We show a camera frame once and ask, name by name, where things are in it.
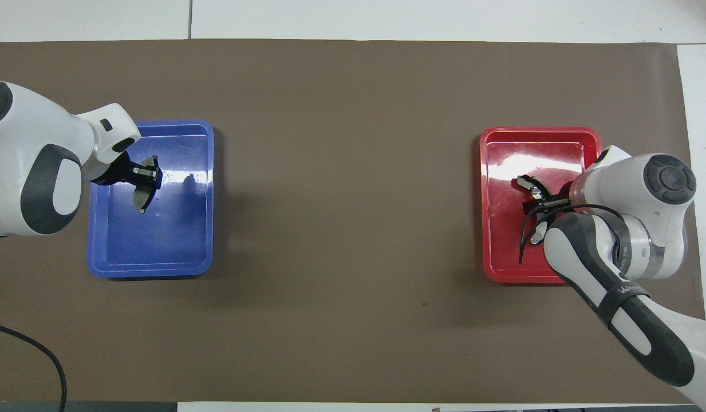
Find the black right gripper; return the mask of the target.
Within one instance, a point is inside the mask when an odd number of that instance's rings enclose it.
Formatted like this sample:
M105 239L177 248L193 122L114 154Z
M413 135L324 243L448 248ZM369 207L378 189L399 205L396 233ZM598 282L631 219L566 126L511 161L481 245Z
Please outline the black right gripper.
M523 209L541 209L539 218L557 218L559 213L574 211L576 191L573 183L565 183L559 193L544 199L531 199L523 203Z

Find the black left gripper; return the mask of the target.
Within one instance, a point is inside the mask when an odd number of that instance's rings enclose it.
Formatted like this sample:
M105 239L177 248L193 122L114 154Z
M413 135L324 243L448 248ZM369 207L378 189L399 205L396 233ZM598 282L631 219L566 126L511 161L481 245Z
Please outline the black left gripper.
M122 152L106 169L93 179L93 184L109 186L117 183L128 183L136 188L153 188L153 179L159 177L161 170L153 164L135 164L128 152Z

